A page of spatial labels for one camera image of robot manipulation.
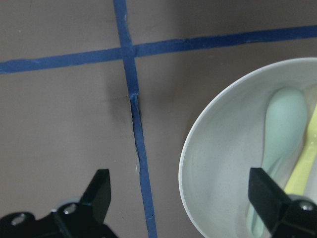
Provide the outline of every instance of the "blue painter's tape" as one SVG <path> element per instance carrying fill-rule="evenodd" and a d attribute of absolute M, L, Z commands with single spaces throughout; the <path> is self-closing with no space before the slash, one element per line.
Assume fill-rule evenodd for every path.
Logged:
<path fill-rule="evenodd" d="M 16 59 L 0 62 L 1 73 L 16 73 L 40 69 L 59 68 L 87 63 L 98 63 L 112 60 L 127 59 L 128 57 L 143 57 L 164 53 L 209 49 L 216 47 L 229 47 L 255 42 L 277 42 L 317 37 L 317 26 L 303 26 L 275 30 L 244 32 L 230 35 L 198 37 L 185 40 L 169 40 L 161 42 L 146 43 L 133 46 L 126 28 L 126 15 L 119 18 L 120 42 L 122 48 L 109 50 L 84 52 L 62 56 L 45 57 L 39 59 Z M 138 82 L 135 77 L 131 81 L 130 93 L 138 93 Z"/>
<path fill-rule="evenodd" d="M 146 225 L 149 238 L 157 238 L 157 228 L 155 222 L 154 206 L 151 192 L 151 184 L 148 170 L 147 156 L 144 146 L 141 117 L 139 112 L 139 85 L 134 59 L 134 50 L 127 26 L 127 8 L 125 0 L 113 0 L 119 39 L 122 49 L 122 59 L 124 63 L 125 76 L 127 80 L 128 92 L 131 103 L 133 132 L 135 146 L 140 163 L 140 187 L 143 200 Z"/>
<path fill-rule="evenodd" d="M 277 42 L 313 37 L 317 37 L 317 25 L 140 44 L 134 46 L 134 56 L 143 57 L 171 52 L 229 47 L 246 43 Z"/>
<path fill-rule="evenodd" d="M 59 68 L 87 63 L 99 63 L 122 58 L 121 48 L 84 52 L 39 59 L 17 59 L 0 63 L 0 73 L 16 73 L 40 69 Z"/>
<path fill-rule="evenodd" d="M 147 156 L 138 105 L 138 95 L 130 95 L 135 145 L 140 161 L 140 186 L 149 238 L 157 238 L 157 228 L 152 200 Z"/>

